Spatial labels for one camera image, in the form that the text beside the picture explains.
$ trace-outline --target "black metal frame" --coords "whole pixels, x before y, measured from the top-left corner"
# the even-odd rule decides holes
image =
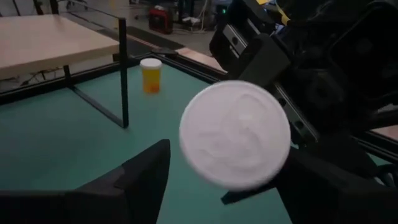
[[[65,84],[76,93],[81,99],[85,100],[92,107],[97,109],[99,112],[103,113],[111,121],[115,122],[122,128],[127,128],[129,126],[129,106],[128,106],[128,93],[127,93],[127,29],[126,29],[126,19],[114,16],[108,12],[100,11],[98,9],[82,4],[81,2],[71,1],[76,4],[85,6],[97,12],[106,14],[107,16],[117,18],[119,25],[119,67],[120,67],[120,82],[121,82],[121,98],[122,98],[122,118],[118,118],[115,114],[110,112],[96,100],[82,92],[79,88],[75,86],[75,81],[70,74],[69,65],[63,66],[63,71],[65,73]],[[50,0],[51,10],[53,14],[58,14],[58,2],[57,0]]]
[[[12,0],[12,3],[14,4],[15,10],[17,11],[17,15],[18,15],[18,16],[21,16],[21,13],[19,12],[18,5],[17,5],[17,3],[15,2],[15,0]]]

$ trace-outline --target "green tabletop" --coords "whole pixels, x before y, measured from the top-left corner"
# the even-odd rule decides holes
[[[128,70],[128,79],[127,129],[68,89],[0,106],[0,188],[75,189],[167,138],[172,156],[158,223],[291,223],[275,189],[224,206],[220,197],[226,190],[203,180],[185,162],[178,145],[180,117],[207,83],[167,65],[157,95],[143,93],[138,67]],[[121,115],[118,73],[79,88]]]

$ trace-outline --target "white disc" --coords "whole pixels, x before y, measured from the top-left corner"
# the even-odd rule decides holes
[[[230,190],[266,184],[290,149],[289,122],[279,102],[243,81],[216,83],[189,102],[181,118],[180,146],[204,178]]]

